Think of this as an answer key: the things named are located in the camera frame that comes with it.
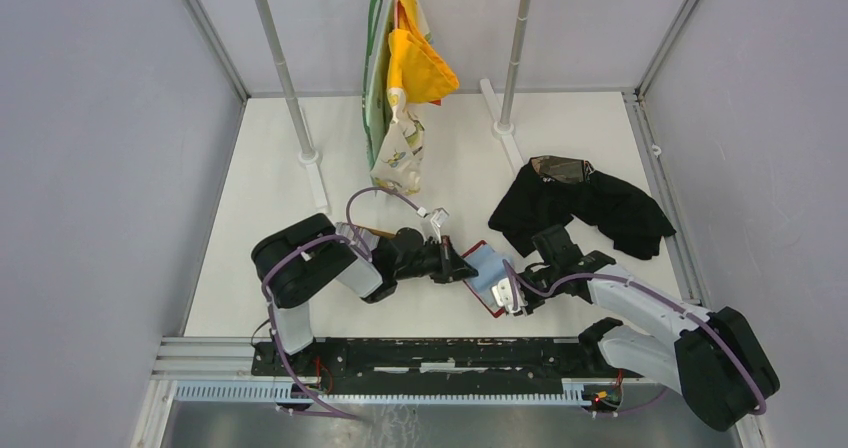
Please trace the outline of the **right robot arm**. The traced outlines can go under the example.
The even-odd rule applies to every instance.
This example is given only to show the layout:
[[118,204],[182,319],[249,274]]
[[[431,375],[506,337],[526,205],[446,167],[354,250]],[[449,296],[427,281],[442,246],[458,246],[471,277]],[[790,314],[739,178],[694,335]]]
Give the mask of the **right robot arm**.
[[610,313],[578,336],[585,373],[602,376],[616,368],[646,377],[680,395],[717,431],[766,412],[780,380],[742,313],[662,293],[611,256],[583,253],[562,226],[534,235],[532,244],[542,263],[511,286],[527,307],[569,295]]

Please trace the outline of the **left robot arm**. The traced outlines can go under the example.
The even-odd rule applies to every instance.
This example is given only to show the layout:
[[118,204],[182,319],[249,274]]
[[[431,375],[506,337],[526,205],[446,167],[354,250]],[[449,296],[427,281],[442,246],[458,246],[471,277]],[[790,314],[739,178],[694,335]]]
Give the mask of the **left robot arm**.
[[322,213],[265,237],[250,258],[266,299],[275,360],[295,376],[313,365],[309,301],[327,285],[338,282],[373,304],[394,294],[403,280],[450,284],[478,275],[446,235],[427,237],[411,227],[380,234],[333,224]]

